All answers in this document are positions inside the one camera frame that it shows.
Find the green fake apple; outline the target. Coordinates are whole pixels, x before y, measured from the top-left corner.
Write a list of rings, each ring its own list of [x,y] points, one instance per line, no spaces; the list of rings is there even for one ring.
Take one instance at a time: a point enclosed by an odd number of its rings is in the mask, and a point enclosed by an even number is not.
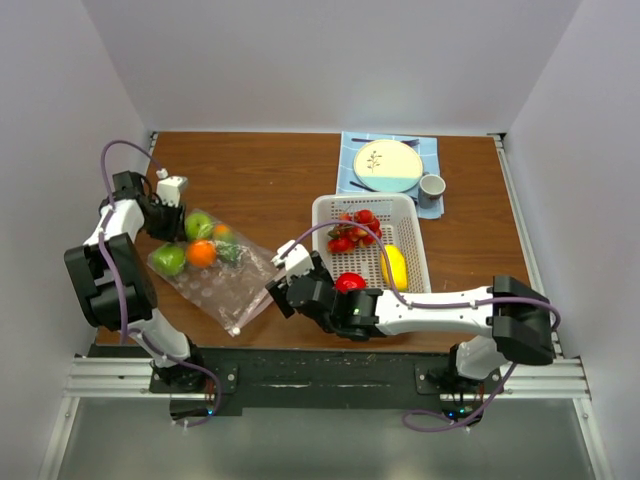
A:
[[[189,242],[210,240],[213,236],[214,222],[206,213],[192,212],[185,218],[184,229]]]
[[[174,244],[166,244],[151,254],[151,266],[160,275],[173,277],[179,275],[185,267],[185,251]]]

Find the red fake apple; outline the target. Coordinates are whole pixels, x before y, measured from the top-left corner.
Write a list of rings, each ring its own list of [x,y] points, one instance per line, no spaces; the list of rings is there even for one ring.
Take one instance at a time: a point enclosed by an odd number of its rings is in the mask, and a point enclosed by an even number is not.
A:
[[[335,288],[342,293],[351,290],[362,290],[367,287],[365,279],[357,273],[345,272],[335,280]]]

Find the orange fake fruit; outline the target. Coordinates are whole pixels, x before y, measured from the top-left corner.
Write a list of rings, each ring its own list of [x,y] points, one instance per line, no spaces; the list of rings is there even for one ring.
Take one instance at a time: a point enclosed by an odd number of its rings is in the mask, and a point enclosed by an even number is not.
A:
[[[206,239],[190,242],[186,247],[186,260],[196,268],[206,269],[211,267],[217,258],[215,244]]]

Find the red fake cherry bunch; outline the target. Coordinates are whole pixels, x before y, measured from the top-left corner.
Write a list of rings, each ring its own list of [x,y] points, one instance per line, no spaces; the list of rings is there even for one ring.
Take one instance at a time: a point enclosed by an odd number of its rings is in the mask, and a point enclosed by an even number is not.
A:
[[[382,238],[380,221],[371,210],[344,212],[339,219],[353,221],[358,223],[358,226],[339,224],[329,230],[327,249],[331,254],[350,253],[356,248],[372,245],[376,238]]]

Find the orange green fake mango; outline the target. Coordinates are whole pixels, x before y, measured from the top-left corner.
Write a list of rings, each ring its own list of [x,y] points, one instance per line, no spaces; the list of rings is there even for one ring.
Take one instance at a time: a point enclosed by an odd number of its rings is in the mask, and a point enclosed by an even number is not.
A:
[[[221,262],[234,267],[240,265],[245,253],[245,246],[229,226],[223,223],[216,224],[213,228],[212,239],[217,257]]]

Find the clear zip top bag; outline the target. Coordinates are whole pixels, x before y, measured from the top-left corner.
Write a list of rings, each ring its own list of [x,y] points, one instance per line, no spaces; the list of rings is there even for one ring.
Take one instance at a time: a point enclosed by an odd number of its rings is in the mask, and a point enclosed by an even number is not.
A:
[[[151,254],[163,245],[174,244],[179,245],[186,255],[186,247],[190,243],[187,238],[185,241],[167,242],[159,246],[147,256],[147,263],[155,274],[189,302],[217,320],[232,336],[233,327],[239,327],[242,331],[271,303],[265,285],[277,275],[277,269],[271,263],[275,253],[257,245],[229,224],[205,211],[194,209],[190,213],[192,212],[206,213],[212,218],[214,226],[223,223],[236,233],[245,246],[240,265],[234,267],[225,264],[217,257],[216,262],[206,269],[193,267],[186,260],[184,270],[179,275],[167,277],[157,273],[151,266]]]

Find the yellow fake lemon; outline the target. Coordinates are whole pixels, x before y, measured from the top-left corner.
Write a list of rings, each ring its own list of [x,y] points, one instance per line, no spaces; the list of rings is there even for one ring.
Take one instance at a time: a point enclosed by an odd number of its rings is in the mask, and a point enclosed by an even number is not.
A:
[[[394,282],[398,291],[406,291],[409,282],[404,255],[395,245],[386,245],[385,253],[386,257],[380,255],[380,268],[385,285],[391,287],[391,282]]]

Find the white plastic basket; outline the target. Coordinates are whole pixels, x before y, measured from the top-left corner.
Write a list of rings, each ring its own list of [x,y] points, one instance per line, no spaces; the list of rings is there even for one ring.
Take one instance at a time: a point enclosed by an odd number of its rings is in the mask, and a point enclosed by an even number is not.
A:
[[[381,234],[381,241],[396,247],[406,264],[408,293],[429,293],[431,284],[426,253],[414,203],[400,193],[368,192],[365,194],[324,195],[312,204],[312,223],[352,219],[362,210],[375,217],[373,225]],[[360,275],[371,288],[386,289],[381,267],[381,251],[373,240],[357,242],[347,252],[337,253],[329,247],[330,226],[312,233],[313,249],[318,251],[333,279],[344,273]]]

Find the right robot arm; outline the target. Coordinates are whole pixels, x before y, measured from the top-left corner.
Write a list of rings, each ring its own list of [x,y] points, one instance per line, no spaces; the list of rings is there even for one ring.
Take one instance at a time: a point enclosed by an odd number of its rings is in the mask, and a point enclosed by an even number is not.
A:
[[[554,361],[550,301],[519,280],[499,275],[492,285],[448,293],[395,293],[376,288],[339,291],[317,252],[288,243],[273,257],[280,275],[266,286],[285,317],[298,313],[324,332],[352,341],[413,332],[471,335],[453,347],[448,386],[469,392],[507,364]]]

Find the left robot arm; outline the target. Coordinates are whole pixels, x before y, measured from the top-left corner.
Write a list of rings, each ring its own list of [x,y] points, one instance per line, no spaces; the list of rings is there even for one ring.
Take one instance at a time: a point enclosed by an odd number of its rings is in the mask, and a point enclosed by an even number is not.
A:
[[[135,341],[151,356],[153,373],[166,386],[196,392],[207,380],[202,355],[160,312],[156,289],[135,247],[141,231],[164,242],[186,238],[182,193],[188,180],[164,169],[158,176],[152,187],[140,173],[115,174],[115,190],[100,204],[96,229],[82,245],[65,252],[64,263],[91,326]]]

